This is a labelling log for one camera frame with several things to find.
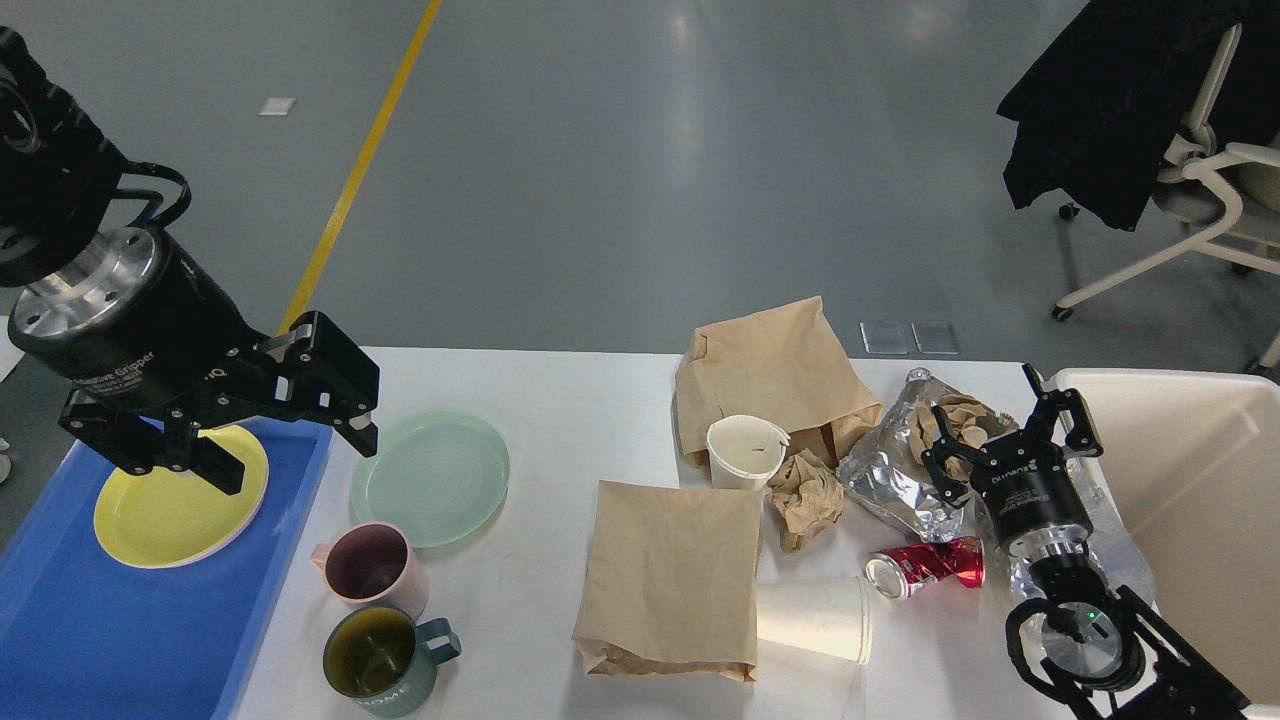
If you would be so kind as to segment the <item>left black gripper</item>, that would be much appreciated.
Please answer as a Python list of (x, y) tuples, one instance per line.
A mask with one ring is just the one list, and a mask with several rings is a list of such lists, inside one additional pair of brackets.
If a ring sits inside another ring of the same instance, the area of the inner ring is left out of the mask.
[(244, 464), (170, 407), (224, 427), (252, 416), (314, 421), (358, 454), (378, 451), (380, 372), (326, 314), (268, 337), (163, 228), (99, 236), (55, 281), (44, 242), (8, 231), (8, 283), (22, 292), (10, 341), (78, 389), (59, 425), (123, 471), (192, 471), (224, 495)]

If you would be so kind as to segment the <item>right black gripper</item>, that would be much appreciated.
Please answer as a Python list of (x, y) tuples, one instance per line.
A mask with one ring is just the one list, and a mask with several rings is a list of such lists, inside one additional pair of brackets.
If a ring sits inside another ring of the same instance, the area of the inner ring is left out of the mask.
[[(1014, 557), (1043, 557), (1061, 544), (1068, 553), (1082, 552), (1093, 524), (1074, 484), (1065, 459), (1103, 454), (1085, 400), (1075, 388), (1046, 389), (1030, 365), (1021, 370), (1037, 396), (1023, 427), (1027, 438), (997, 438), (982, 447), (989, 460), (979, 465), (979, 450), (959, 439), (940, 405), (931, 406), (940, 437), (922, 454), (941, 501), (961, 509), (970, 491), (947, 470), (957, 459), (973, 468), (970, 486), (983, 500), (1000, 547)], [(1062, 443), (1053, 442), (1056, 428), (1068, 419)]]

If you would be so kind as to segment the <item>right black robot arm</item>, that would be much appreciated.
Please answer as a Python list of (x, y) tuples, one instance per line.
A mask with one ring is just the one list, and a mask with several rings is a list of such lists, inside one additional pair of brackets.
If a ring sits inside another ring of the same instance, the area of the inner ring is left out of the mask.
[[(1114, 719), (1240, 719), (1249, 698), (1128, 585), (1091, 560), (1094, 523), (1071, 483), (1073, 457), (1102, 446), (1083, 396), (1047, 389), (1023, 368), (1037, 401), (1023, 428), (972, 447), (934, 405), (934, 443), (922, 455), (940, 497), (960, 509), (979, 498), (1001, 552), (1025, 562), (1037, 589), (1007, 615), (1007, 656), (1018, 675), (1079, 719), (1097, 719), (1093, 694), (1115, 697)], [(1137, 689), (1147, 669), (1155, 680)]]

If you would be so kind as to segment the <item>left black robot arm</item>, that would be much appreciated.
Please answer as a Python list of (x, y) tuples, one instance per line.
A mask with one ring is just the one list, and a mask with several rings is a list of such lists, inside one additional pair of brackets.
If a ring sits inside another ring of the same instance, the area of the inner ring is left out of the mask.
[(132, 475), (192, 471), (225, 495), (246, 465), (209, 430), (244, 419), (330, 427), (375, 455), (375, 361), (319, 311), (252, 328), (169, 233), (183, 174), (125, 158), (12, 28), (1, 60), (6, 332), (72, 383), (61, 428)]

